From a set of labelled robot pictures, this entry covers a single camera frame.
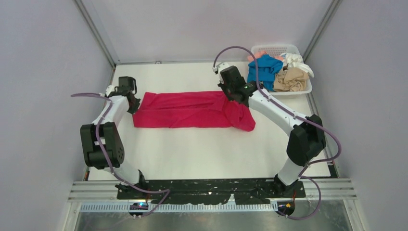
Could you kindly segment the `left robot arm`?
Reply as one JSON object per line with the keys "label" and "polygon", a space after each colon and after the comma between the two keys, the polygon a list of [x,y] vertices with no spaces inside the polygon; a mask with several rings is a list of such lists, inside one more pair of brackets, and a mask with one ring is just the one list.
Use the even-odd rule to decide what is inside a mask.
{"label": "left robot arm", "polygon": [[105,170],[120,182],[118,187],[136,199],[147,195],[148,187],[144,175],[125,160],[125,148],[121,141],[118,125],[122,117],[133,115],[139,108],[136,98],[136,80],[133,77],[120,77],[118,85],[110,85],[105,93],[77,93],[73,97],[92,97],[106,101],[105,107],[90,124],[82,125],[80,137],[85,164],[98,170]]}

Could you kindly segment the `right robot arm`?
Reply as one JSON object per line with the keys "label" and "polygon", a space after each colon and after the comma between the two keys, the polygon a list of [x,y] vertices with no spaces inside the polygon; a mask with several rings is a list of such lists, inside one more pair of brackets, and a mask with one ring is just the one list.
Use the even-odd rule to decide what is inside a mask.
{"label": "right robot arm", "polygon": [[260,112],[288,135],[288,159],[273,181],[274,193],[288,197],[307,164],[326,147],[321,118],[300,114],[277,100],[260,83],[246,82],[234,65],[221,63],[213,67],[213,72],[219,75],[218,86],[228,100]]}

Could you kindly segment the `magenta t shirt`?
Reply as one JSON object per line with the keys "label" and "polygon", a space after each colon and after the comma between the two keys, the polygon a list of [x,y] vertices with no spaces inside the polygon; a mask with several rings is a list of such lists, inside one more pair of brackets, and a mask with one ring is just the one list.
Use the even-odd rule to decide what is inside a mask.
{"label": "magenta t shirt", "polygon": [[136,128],[255,128],[249,108],[221,91],[146,92],[133,115]]}

